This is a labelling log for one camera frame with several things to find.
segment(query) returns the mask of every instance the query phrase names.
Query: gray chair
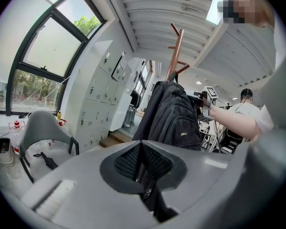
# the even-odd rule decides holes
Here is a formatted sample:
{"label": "gray chair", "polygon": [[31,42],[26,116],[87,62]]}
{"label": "gray chair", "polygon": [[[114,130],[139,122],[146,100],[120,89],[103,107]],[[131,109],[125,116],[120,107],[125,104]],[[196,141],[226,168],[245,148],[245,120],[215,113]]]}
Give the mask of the gray chair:
{"label": "gray chair", "polygon": [[64,150],[48,150],[44,152],[58,166],[72,157],[73,144],[75,144],[76,155],[80,153],[78,142],[61,129],[51,113],[47,111],[35,111],[29,117],[23,139],[20,143],[20,162],[32,183],[34,180],[38,180],[49,173],[51,169],[46,166],[45,160],[42,157],[34,157],[29,163],[25,153],[32,144],[48,139],[70,144],[68,152]]}

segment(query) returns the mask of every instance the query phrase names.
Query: white ceiling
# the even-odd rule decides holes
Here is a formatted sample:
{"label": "white ceiling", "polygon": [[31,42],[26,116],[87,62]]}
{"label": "white ceiling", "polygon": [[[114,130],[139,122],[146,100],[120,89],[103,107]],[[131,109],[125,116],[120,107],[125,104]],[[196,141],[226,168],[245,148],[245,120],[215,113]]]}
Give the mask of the white ceiling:
{"label": "white ceiling", "polygon": [[[177,36],[171,27],[184,29],[181,55],[194,60],[205,46],[215,25],[206,21],[212,0],[122,0],[139,49],[172,53]],[[182,6],[195,10],[183,10]]]}
{"label": "white ceiling", "polygon": [[[190,64],[179,83],[200,91],[212,85],[223,102],[239,102],[250,88],[256,105],[257,90],[275,65],[273,31],[251,25],[218,26],[205,20],[212,0],[115,0],[112,1],[134,50],[134,56],[162,62],[166,75],[177,36],[171,27],[184,29],[179,60]],[[183,10],[188,6],[195,10]]]}

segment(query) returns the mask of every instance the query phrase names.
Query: window frame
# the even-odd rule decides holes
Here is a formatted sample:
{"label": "window frame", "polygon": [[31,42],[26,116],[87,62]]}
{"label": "window frame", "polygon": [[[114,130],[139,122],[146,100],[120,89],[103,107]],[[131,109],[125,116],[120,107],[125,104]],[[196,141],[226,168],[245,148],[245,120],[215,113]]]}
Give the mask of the window frame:
{"label": "window frame", "polygon": [[[92,39],[92,37],[96,34],[96,32],[106,23],[106,20],[102,17],[100,12],[95,7],[94,3],[91,0],[84,0],[87,5],[90,7],[94,15],[98,18],[100,21],[100,24],[94,28],[93,34],[88,38],[85,36],[70,20],[68,20],[57,8],[64,3],[66,0],[57,0],[55,3],[53,3],[33,24],[33,26],[30,28],[26,36],[24,37],[23,41],[20,44],[19,49],[17,50],[17,53],[15,55],[14,61],[12,63],[10,74],[8,78],[7,83],[7,89],[6,89],[6,102],[5,102],[5,114],[6,116],[10,116],[11,114],[18,114],[22,113],[21,110],[12,111],[12,92],[13,92],[13,84],[14,84],[14,77],[17,70],[22,70],[24,72],[28,72],[37,76],[41,76],[43,78],[53,80],[56,82],[63,82],[66,78],[68,78],[73,68],[83,52],[84,48],[87,46],[89,41]],[[80,41],[80,46],[75,51],[72,59],[69,62],[69,65],[67,66],[66,72],[64,76],[60,76],[51,72],[48,72],[47,70],[44,70],[42,68],[35,67],[33,65],[30,65],[28,63],[25,63],[23,61],[25,54],[27,50],[29,49],[30,44],[33,42],[35,35],[37,31],[45,24],[45,22],[49,19],[54,19],[59,25],[61,25],[64,29],[66,29],[71,35],[73,35],[76,39]],[[61,102],[63,98],[63,94],[66,88],[68,80],[66,80],[62,86],[61,91],[58,97],[58,103],[56,107],[56,113],[61,108]]]}
{"label": "window frame", "polygon": [[[147,77],[146,77],[146,80],[144,80],[144,77],[143,77],[143,73],[142,73],[142,72],[143,72],[144,68],[146,67],[147,62],[149,62],[150,67],[149,67],[149,69],[147,69],[147,70],[148,70]],[[141,100],[140,100],[140,102],[139,102],[139,106],[140,106],[140,103],[141,103],[141,101],[142,101],[142,98],[143,98],[143,96],[144,96],[144,94],[145,94],[145,92],[146,92],[147,85],[148,85],[148,82],[149,82],[149,80],[150,80],[150,78],[151,78],[151,76],[152,76],[152,73],[153,73],[152,61],[151,61],[151,60],[147,60],[147,61],[145,62],[145,64],[144,64],[144,66],[142,67],[142,69],[141,69],[141,71],[140,71],[140,74],[139,74],[139,76],[138,76],[137,82],[136,82],[136,84],[135,84],[135,86],[134,86],[134,89],[136,90],[136,92],[141,96]],[[137,91],[136,88],[137,88],[137,85],[139,84],[139,82],[141,83],[142,88],[141,88],[139,91]]]}

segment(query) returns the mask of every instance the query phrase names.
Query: wooden floor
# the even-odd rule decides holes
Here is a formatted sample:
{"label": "wooden floor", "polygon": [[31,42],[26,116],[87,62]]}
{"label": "wooden floor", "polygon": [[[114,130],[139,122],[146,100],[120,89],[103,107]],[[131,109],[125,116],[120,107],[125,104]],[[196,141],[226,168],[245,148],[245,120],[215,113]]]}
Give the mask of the wooden floor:
{"label": "wooden floor", "polygon": [[110,147],[120,143],[130,142],[132,139],[119,131],[110,132],[108,137],[104,140],[100,141],[100,146],[102,147]]}

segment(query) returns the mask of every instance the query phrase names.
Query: man with headphones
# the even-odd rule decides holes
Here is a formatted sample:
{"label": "man with headphones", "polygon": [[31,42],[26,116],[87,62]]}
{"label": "man with headphones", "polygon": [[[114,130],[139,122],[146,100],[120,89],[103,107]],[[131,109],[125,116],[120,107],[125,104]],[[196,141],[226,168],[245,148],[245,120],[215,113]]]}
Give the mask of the man with headphones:
{"label": "man with headphones", "polygon": [[260,110],[253,105],[253,93],[249,88],[242,90],[240,103],[230,107],[229,111],[252,117],[256,117],[260,113]]}

